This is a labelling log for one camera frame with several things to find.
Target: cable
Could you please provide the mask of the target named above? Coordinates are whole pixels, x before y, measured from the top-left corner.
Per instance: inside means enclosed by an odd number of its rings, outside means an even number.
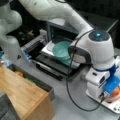
[[[76,48],[76,45],[77,45],[77,43],[79,42],[79,40],[84,36],[84,35],[86,35],[87,33],[89,33],[89,32],[92,32],[92,31],[94,31],[94,30],[90,30],[90,31],[88,31],[88,32],[86,32],[86,33],[84,33],[83,35],[81,35],[79,38],[77,38],[76,40],[76,43],[75,43],[75,45],[74,45],[74,48],[73,48],[73,55],[72,55],[72,58],[71,58],[71,62],[70,62],[70,65],[69,65],[69,68],[68,68],[68,71],[67,71],[67,76],[66,76],[66,88],[67,88],[67,92],[68,92],[68,95],[69,95],[69,98],[71,99],[71,101],[73,102],[73,104],[77,107],[77,108],[79,108],[80,110],[83,110],[83,111],[86,111],[86,112],[92,112],[92,111],[95,111],[95,110],[97,110],[100,106],[101,106],[101,104],[102,104],[102,102],[106,99],[106,97],[103,97],[102,99],[101,99],[101,101],[99,102],[99,104],[98,104],[98,106],[96,107],[96,108],[93,108],[93,109],[90,109],[90,110],[88,110],[88,109],[84,109],[84,108],[82,108],[81,106],[79,106],[75,101],[74,101],[74,99],[72,98],[72,96],[71,96],[71,93],[70,93],[70,90],[69,90],[69,72],[70,72],[70,69],[71,69],[71,66],[72,66],[72,62],[73,62],[73,58],[74,58],[74,55],[75,55],[75,48]]]
[[[59,3],[67,3],[67,2],[63,2],[63,1],[59,1],[59,0],[55,0],[55,1],[57,1],[57,2],[59,2]]]

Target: black cable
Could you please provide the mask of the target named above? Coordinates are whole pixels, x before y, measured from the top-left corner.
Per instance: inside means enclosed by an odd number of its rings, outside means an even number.
[[[59,3],[67,3],[67,2],[60,1],[60,0],[55,0],[55,1],[57,1]]]
[[[79,108],[79,109],[81,109],[81,110],[83,110],[83,111],[86,111],[86,112],[92,112],[92,111],[97,110],[97,109],[101,106],[102,102],[103,102],[106,98],[103,97],[96,108],[93,108],[93,109],[90,109],[90,110],[84,109],[84,108],[82,108],[81,106],[79,106],[79,105],[74,101],[74,99],[72,98],[71,93],[70,93],[70,90],[69,90],[69,84],[68,84],[68,83],[69,83],[69,72],[70,72],[70,69],[71,69],[71,66],[72,66],[72,62],[73,62],[73,58],[74,58],[74,55],[75,55],[76,45],[77,45],[77,43],[79,42],[79,40],[80,40],[84,35],[86,35],[86,34],[89,33],[89,32],[92,32],[92,31],[94,31],[94,30],[90,30],[90,31],[84,33],[83,35],[81,35],[79,38],[76,39],[77,41],[76,41],[76,43],[75,43],[75,45],[74,45],[74,47],[73,47],[73,55],[72,55],[71,62],[70,62],[70,65],[69,65],[69,68],[68,68],[68,71],[67,71],[67,76],[66,76],[66,88],[67,88],[67,92],[68,92],[69,98],[71,99],[71,101],[73,102],[73,104],[74,104],[77,108]]]

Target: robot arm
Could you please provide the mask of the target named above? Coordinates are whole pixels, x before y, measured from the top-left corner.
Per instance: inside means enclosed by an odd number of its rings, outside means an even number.
[[[77,39],[82,34],[93,30],[93,28],[83,19],[83,17],[81,17],[66,3],[59,3],[55,0],[19,1],[24,6],[24,8],[38,20],[50,20],[53,18],[65,19],[79,32]],[[15,30],[17,27],[19,27],[19,25],[21,25],[21,17],[18,13],[14,12],[16,15],[15,18],[17,19],[15,22],[13,22],[13,11],[10,10],[8,0],[0,0],[0,3],[0,32],[2,33],[1,36],[4,38],[1,38],[1,47],[5,53],[11,56],[13,62],[16,62],[19,58],[22,58],[22,60],[25,61],[25,57],[21,52],[17,40],[13,37],[6,37],[7,33]],[[69,48],[71,56],[73,54],[72,49],[75,45],[75,42],[76,41],[74,41]],[[105,31],[91,31],[90,33],[86,34],[81,40],[79,40],[76,46],[76,53],[73,60],[80,63],[93,64],[94,71],[98,72],[97,70],[107,70],[114,66],[113,56],[114,50],[110,35]]]
[[[67,3],[55,0],[19,0],[24,8],[38,20],[63,18],[70,23],[80,35],[93,28]]]

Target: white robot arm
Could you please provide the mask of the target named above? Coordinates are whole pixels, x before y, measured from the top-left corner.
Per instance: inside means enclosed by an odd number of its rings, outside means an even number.
[[[55,0],[19,0],[19,2],[24,6],[24,8],[36,19],[38,20],[50,20],[53,18],[63,18],[69,22],[78,32],[79,35],[77,39],[84,33],[89,32],[82,39],[79,40],[76,45],[76,53],[73,58],[74,61],[80,63],[90,63],[93,65],[91,70],[88,72],[88,88],[99,89],[101,85],[101,78],[105,77],[105,80],[110,77],[110,72],[102,72],[103,70],[108,70],[114,67],[114,50],[110,35],[105,31],[92,31],[88,22],[86,22],[82,16],[80,16],[73,8],[71,8],[67,3],[59,3]],[[0,45],[4,52],[12,57],[13,61],[17,61],[20,56],[23,61],[25,57],[21,52],[18,42],[16,42],[13,37],[6,37],[6,34],[21,25],[21,17],[18,13],[10,10],[8,0],[0,0],[0,33],[2,33],[2,38],[0,39]],[[70,56],[73,54],[73,46],[76,40],[71,44],[69,48]],[[93,75],[93,72],[100,74],[98,84],[96,81],[91,81],[89,76]],[[101,94],[103,87],[93,94],[94,97],[98,97]]]
[[[115,73],[116,69],[110,35],[103,30],[92,31],[91,25],[67,3],[55,0],[19,0],[19,2],[38,20],[65,19],[79,32],[76,38],[78,40],[81,35],[91,31],[79,41],[74,40],[69,47],[69,53],[70,56],[73,55],[73,48],[76,45],[73,60],[79,63],[92,64],[86,76],[88,91],[93,97],[99,97],[103,92],[106,80]]]

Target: power cord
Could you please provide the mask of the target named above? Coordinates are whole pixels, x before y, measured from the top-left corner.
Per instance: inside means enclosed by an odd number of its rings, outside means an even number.
[[[89,110],[88,110],[88,109],[82,108],[81,106],[79,106],[79,105],[74,101],[74,99],[73,99],[72,96],[71,96],[70,90],[69,90],[69,72],[70,72],[70,69],[71,69],[71,66],[72,66],[72,62],[73,62],[73,58],[74,58],[74,55],[75,55],[76,45],[77,45],[77,43],[79,42],[79,40],[80,40],[84,35],[86,35],[86,34],[89,33],[89,32],[92,32],[92,31],[94,31],[94,30],[90,30],[90,31],[84,33],[83,35],[81,35],[79,38],[76,39],[77,41],[76,41],[76,43],[75,43],[75,45],[74,45],[74,47],[73,47],[73,55],[72,55],[71,62],[70,62],[70,65],[69,65],[69,68],[68,68],[68,71],[67,71],[67,76],[66,76],[66,88],[67,88],[67,92],[68,92],[69,98],[71,99],[72,103],[73,103],[77,108],[79,108],[80,110],[86,111],[86,112],[92,112],[92,111],[97,110],[97,109],[102,105],[102,102],[107,98],[107,95],[103,96],[102,99],[101,99],[101,101],[99,102],[99,104],[98,104],[98,106],[97,106],[96,108],[93,108],[93,109],[89,109]]]
[[[60,0],[55,0],[55,1],[57,1],[59,3],[67,3],[67,2],[60,1]]]

